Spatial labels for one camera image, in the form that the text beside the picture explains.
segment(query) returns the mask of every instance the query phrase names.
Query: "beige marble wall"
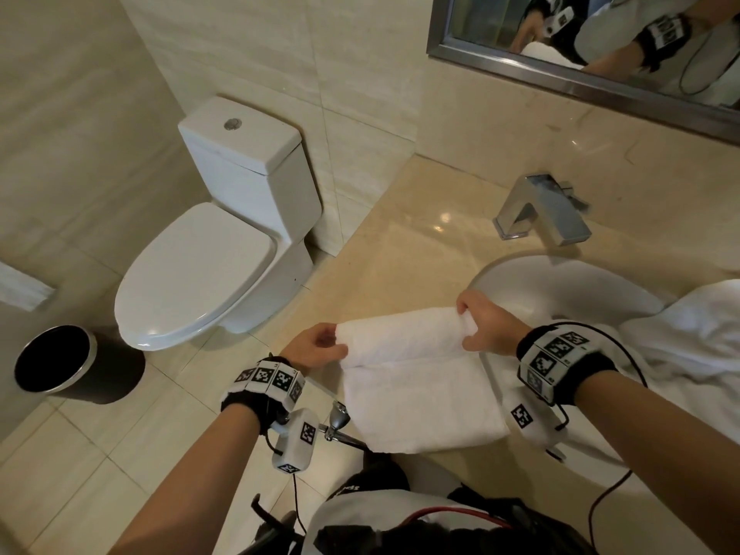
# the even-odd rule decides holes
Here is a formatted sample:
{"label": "beige marble wall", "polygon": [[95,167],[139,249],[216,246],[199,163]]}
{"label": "beige marble wall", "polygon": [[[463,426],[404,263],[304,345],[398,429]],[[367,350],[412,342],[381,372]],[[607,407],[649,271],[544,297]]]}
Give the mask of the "beige marble wall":
{"label": "beige marble wall", "polygon": [[185,112],[214,94],[303,133],[337,254],[414,153],[431,0],[121,0]]}
{"label": "beige marble wall", "polygon": [[552,172],[592,220],[740,269],[740,148],[440,61],[425,84],[421,155],[504,187]]}
{"label": "beige marble wall", "polygon": [[38,399],[12,368],[34,334],[111,319],[143,247],[207,192],[182,117],[118,0],[5,0],[0,30],[0,261],[57,289],[0,304],[0,437]]}

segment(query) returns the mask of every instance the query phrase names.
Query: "mirror frame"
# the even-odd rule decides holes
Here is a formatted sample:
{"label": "mirror frame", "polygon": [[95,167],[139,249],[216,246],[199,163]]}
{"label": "mirror frame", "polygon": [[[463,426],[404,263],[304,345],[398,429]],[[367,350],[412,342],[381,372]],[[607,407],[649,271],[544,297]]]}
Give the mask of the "mirror frame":
{"label": "mirror frame", "polygon": [[449,35],[453,2],[432,3],[429,56],[740,146],[740,111],[647,91]]}

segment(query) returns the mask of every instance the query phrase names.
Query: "red cable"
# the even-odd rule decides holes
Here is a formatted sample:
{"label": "red cable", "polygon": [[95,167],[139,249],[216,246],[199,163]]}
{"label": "red cable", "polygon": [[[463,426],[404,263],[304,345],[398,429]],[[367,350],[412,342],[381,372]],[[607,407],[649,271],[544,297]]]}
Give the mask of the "red cable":
{"label": "red cable", "polygon": [[493,516],[489,516],[485,512],[474,510],[473,508],[458,508],[455,506],[429,506],[427,508],[422,508],[421,510],[417,510],[416,512],[412,513],[410,516],[408,516],[403,522],[400,523],[400,525],[406,525],[410,524],[414,520],[419,520],[422,516],[426,516],[427,514],[433,514],[435,512],[459,512],[461,514],[467,514],[469,516],[477,516],[478,518],[481,518],[483,520],[487,520],[488,522],[493,522],[494,524],[498,524],[502,528],[510,528],[511,526],[504,522],[503,520],[499,520],[498,518],[494,518]]}

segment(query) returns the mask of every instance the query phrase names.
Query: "hand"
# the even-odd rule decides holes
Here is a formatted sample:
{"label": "hand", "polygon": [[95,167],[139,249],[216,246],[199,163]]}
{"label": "hand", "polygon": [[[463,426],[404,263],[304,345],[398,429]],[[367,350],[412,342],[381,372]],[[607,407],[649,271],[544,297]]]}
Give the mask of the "hand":
{"label": "hand", "polygon": [[336,331],[336,323],[318,323],[301,331],[280,355],[287,358],[293,368],[308,376],[311,370],[347,356],[347,345],[337,344]]}
{"label": "hand", "polygon": [[605,77],[614,81],[626,81],[632,73],[642,66],[645,56],[642,48],[635,42],[614,52],[597,58],[581,68],[581,72]]}
{"label": "hand", "polygon": [[470,310],[478,326],[475,335],[462,340],[462,347],[471,352],[488,351],[502,356],[516,356],[516,346],[532,327],[498,307],[480,290],[465,290],[457,298],[457,312]]}
{"label": "hand", "polygon": [[509,50],[518,55],[532,40],[542,40],[543,38],[545,38],[545,18],[540,11],[535,9],[529,12],[529,15],[522,21],[522,25],[516,32]]}

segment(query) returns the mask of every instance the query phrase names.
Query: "tiled floor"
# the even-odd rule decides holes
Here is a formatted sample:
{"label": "tiled floor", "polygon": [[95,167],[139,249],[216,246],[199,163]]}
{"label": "tiled floor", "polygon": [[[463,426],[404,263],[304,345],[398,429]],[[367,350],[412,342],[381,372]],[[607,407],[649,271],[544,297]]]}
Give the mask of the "tiled floor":
{"label": "tiled floor", "polygon": [[[0,520],[31,553],[106,553],[162,478],[215,419],[218,399],[239,372],[264,357],[295,304],[331,263],[310,249],[314,273],[281,312],[250,335],[223,329],[147,355],[137,388],[111,405],[51,399],[0,443]],[[319,418],[331,400],[307,386],[299,407]],[[293,484],[272,468],[263,441],[249,460],[221,532],[216,553],[239,553],[261,521],[249,508],[261,504],[282,516],[294,509]],[[301,519],[359,467],[357,450],[317,442],[311,466],[298,476]]]}

